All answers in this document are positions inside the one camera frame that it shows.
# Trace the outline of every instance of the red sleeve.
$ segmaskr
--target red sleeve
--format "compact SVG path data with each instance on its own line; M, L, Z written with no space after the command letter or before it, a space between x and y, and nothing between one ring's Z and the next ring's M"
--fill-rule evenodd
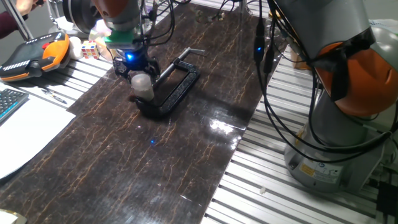
M10 33L18 30L17 22L8 12L0 14L0 39L7 37Z

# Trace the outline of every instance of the label sticker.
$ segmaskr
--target label sticker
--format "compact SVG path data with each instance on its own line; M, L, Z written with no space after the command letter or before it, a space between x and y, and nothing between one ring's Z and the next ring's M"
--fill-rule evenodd
M314 179L335 184L340 176L343 166L324 164L304 159L300 170Z

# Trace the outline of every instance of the blue led light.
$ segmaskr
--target blue led light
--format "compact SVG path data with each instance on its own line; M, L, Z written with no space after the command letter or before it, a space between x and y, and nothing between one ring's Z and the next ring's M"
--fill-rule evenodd
M132 53L126 53L126 59L127 61L131 62L134 60L134 55Z

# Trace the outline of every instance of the table surface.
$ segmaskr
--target table surface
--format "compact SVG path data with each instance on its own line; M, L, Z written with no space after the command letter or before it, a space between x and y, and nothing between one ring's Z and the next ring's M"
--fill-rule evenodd
M110 70L69 108L71 124L0 188L0 208L29 223L199 223L261 97L258 19L234 12L208 22L216 12L177 7L172 39L149 50L162 68L186 47L206 50L185 60L201 77L170 116L143 117Z

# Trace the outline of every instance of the keyboard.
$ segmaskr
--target keyboard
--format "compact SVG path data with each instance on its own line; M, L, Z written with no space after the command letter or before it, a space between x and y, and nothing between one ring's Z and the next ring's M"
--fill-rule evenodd
M27 101L29 94L5 89L0 92L0 124Z

